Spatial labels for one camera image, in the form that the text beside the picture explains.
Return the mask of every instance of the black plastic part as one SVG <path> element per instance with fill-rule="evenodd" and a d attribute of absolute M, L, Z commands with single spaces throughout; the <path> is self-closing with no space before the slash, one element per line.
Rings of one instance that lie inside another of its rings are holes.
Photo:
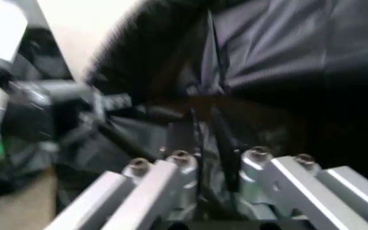
<path fill-rule="evenodd" d="M 59 140 L 78 126 L 81 107 L 81 99 L 38 105 L 25 97 L 11 95 L 1 131 L 30 142 Z"/>
<path fill-rule="evenodd" d="M 241 154 L 246 146 L 241 144 L 233 135 L 229 125 L 224 120 L 219 109 L 211 109 L 212 128 L 217 139 L 221 167 L 224 171 L 225 183 L 231 192 L 238 191 L 238 171 L 241 165 Z"/>
<path fill-rule="evenodd" d="M 151 230 L 315 230 L 307 220 L 188 221 L 156 223 Z"/>
<path fill-rule="evenodd" d="M 141 157 L 147 159 L 149 162 L 155 162 L 157 159 L 153 154 L 139 146 L 138 143 L 134 143 L 119 130 L 112 128 L 109 124 L 99 123 L 98 131 L 114 144 L 118 145 L 132 158 Z"/>
<path fill-rule="evenodd" d="M 184 150 L 196 157 L 202 155 L 201 133 L 194 109 L 191 109 L 185 117 L 189 118 L 189 121 L 178 121 L 168 125 L 166 157 L 175 150 Z"/>

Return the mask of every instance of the hex socket screw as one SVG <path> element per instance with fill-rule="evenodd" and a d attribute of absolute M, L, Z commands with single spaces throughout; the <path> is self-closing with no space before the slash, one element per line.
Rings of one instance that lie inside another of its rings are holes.
<path fill-rule="evenodd" d="M 174 163 L 178 166 L 186 166 L 190 162 L 190 153 L 184 150 L 176 150 L 171 154 Z"/>
<path fill-rule="evenodd" d="M 130 161 L 128 166 L 135 176 L 144 176 L 149 170 L 149 161 L 144 158 L 135 158 Z"/>
<path fill-rule="evenodd" d="M 315 165 L 315 159 L 309 154 L 299 154 L 295 157 L 295 161 L 302 165 L 305 169 L 311 170 Z"/>
<path fill-rule="evenodd" d="M 250 157 L 256 161 L 265 161 L 270 156 L 269 148 L 263 146 L 256 146 L 251 148 L 249 151 Z"/>

